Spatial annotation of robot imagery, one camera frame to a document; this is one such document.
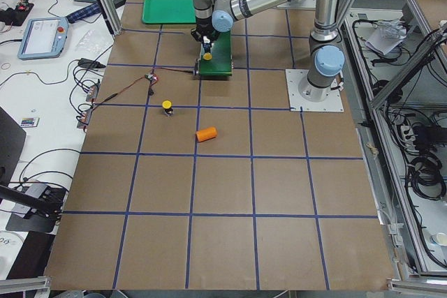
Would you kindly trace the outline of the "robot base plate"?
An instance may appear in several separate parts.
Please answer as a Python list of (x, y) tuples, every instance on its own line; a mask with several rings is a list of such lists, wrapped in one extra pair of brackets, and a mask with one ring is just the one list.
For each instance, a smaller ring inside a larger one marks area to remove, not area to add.
[(316, 0), (293, 0), (279, 4), (276, 8), (285, 10), (315, 10)]
[(313, 87), (306, 69), (286, 69), (289, 109), (292, 112), (343, 112), (341, 89), (334, 79), (329, 87)]

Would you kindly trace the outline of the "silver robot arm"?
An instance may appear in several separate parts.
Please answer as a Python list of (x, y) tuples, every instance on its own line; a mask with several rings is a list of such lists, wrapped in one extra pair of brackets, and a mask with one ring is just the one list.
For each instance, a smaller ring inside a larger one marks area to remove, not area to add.
[[(231, 75), (233, 65), (229, 43), (219, 42), (227, 38), (237, 21), (245, 20), (265, 10), (294, 4), (299, 0), (192, 0), (196, 25), (191, 30), (193, 38), (201, 44), (194, 73), (201, 77)], [(310, 40), (315, 45), (326, 45), (338, 37), (338, 28), (350, 6), (345, 0), (315, 0), (314, 27)]]

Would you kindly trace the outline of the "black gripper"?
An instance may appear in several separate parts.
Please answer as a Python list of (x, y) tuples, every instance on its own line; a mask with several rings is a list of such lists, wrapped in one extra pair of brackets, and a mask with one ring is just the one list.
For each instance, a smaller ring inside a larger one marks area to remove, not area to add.
[(213, 26), (200, 26), (191, 29), (191, 36), (198, 42), (213, 43), (219, 38), (220, 33)]

